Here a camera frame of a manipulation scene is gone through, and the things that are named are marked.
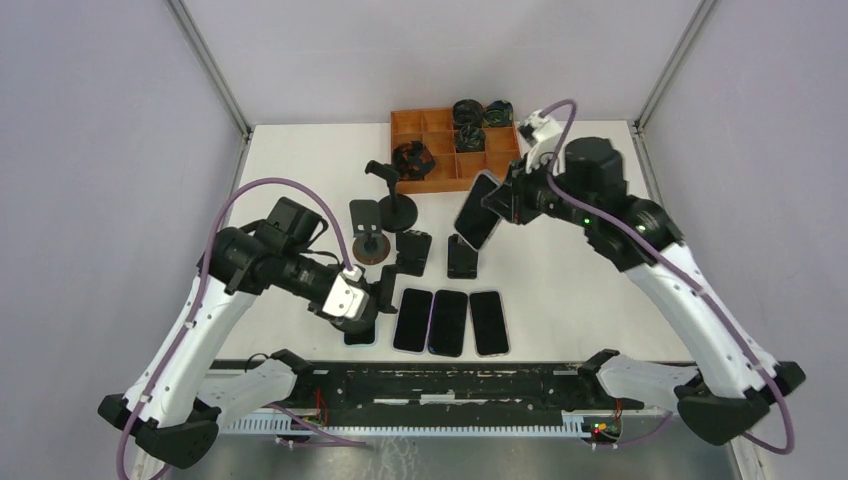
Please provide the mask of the wooden-base grey phone stand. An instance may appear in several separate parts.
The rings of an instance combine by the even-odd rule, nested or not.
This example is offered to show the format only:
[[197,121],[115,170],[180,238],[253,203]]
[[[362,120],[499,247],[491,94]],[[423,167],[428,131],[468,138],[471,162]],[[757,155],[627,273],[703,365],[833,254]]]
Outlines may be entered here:
[[381,212],[375,200],[349,202],[354,242],[352,254],[363,265],[377,265],[390,254],[391,244],[382,230]]

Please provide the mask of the white-case smartphone stand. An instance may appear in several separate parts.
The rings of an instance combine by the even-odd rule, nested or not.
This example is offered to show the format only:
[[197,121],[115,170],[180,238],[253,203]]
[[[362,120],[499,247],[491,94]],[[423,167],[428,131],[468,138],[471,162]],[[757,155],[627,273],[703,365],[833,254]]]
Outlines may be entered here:
[[480,171],[454,220],[453,227],[459,238],[474,251],[480,251],[500,223],[501,217],[483,205],[483,200],[493,193],[501,182],[489,170]]

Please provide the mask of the black round-base phone stand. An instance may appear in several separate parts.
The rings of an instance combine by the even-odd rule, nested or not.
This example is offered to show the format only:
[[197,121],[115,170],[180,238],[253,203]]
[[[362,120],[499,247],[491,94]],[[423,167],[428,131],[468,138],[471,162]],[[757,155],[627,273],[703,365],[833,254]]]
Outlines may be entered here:
[[410,229],[418,219],[418,208],[408,196],[397,191],[400,173],[390,164],[369,161],[365,166],[366,174],[373,174],[383,179],[388,188],[388,195],[379,202],[382,229],[389,233],[399,233]]

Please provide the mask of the purple-case smartphone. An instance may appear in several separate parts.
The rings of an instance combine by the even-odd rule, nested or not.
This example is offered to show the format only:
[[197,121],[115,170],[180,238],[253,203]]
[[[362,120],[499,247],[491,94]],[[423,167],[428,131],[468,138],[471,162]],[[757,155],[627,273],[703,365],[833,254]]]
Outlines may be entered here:
[[414,288],[403,291],[397,313],[392,347],[420,354],[427,344],[434,293]]

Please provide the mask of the blue-case smartphone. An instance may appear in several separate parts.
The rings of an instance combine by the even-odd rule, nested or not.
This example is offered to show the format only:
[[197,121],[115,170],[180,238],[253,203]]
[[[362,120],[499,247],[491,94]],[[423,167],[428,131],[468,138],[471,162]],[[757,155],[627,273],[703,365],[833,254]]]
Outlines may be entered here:
[[358,333],[345,333],[343,343],[348,348],[370,347],[376,343],[376,329],[371,328]]

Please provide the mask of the black-case smartphone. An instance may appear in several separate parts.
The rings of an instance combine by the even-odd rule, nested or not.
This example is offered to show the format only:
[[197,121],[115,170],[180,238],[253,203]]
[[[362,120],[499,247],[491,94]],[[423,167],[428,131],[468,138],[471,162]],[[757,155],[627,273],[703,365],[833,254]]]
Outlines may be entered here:
[[434,295],[428,334],[428,351],[433,355],[458,358],[463,352],[468,295],[439,290]]

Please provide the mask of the white-case smartphone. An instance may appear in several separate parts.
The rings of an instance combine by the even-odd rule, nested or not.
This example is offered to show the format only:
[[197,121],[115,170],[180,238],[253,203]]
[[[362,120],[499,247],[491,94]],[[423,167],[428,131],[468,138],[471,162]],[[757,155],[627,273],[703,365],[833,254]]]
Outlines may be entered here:
[[502,297],[497,291],[469,295],[476,353],[481,357],[506,355],[510,343]]

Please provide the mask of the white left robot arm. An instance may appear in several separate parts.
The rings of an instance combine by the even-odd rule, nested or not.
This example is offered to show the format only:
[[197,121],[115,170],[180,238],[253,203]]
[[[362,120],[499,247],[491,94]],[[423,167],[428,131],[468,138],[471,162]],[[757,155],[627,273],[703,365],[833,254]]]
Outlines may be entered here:
[[320,214],[286,197],[265,219],[227,227],[214,237],[207,273],[199,273],[166,342],[137,382],[106,396],[99,415],[127,430],[136,445],[166,465],[186,469],[214,444],[221,429],[277,401],[306,405],[313,366],[288,351],[211,386],[203,384],[224,341],[260,294],[271,287],[307,300],[310,313],[345,334],[361,334],[380,313],[392,313],[397,269],[369,283],[362,269],[345,270],[310,258],[328,228]]

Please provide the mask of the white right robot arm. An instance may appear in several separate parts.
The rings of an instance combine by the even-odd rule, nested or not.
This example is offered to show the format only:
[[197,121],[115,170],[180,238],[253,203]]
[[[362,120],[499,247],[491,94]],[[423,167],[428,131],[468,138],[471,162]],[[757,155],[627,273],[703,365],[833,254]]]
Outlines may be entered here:
[[580,400],[591,408],[615,398],[665,409],[716,446],[750,438],[772,409],[789,422],[786,399],[805,372],[776,360],[743,331],[665,210],[629,192],[612,143],[579,138],[561,159],[561,173],[550,152],[512,162],[482,206],[515,225],[544,215],[580,226],[592,249],[654,303],[693,359],[690,367],[675,367],[605,349],[580,367]]

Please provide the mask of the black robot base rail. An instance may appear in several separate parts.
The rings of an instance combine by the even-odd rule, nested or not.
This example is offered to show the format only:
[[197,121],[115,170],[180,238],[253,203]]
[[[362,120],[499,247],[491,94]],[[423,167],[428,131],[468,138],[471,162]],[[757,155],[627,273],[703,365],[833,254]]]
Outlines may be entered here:
[[642,403],[592,387],[575,363],[302,361],[279,404],[329,427],[542,427]]

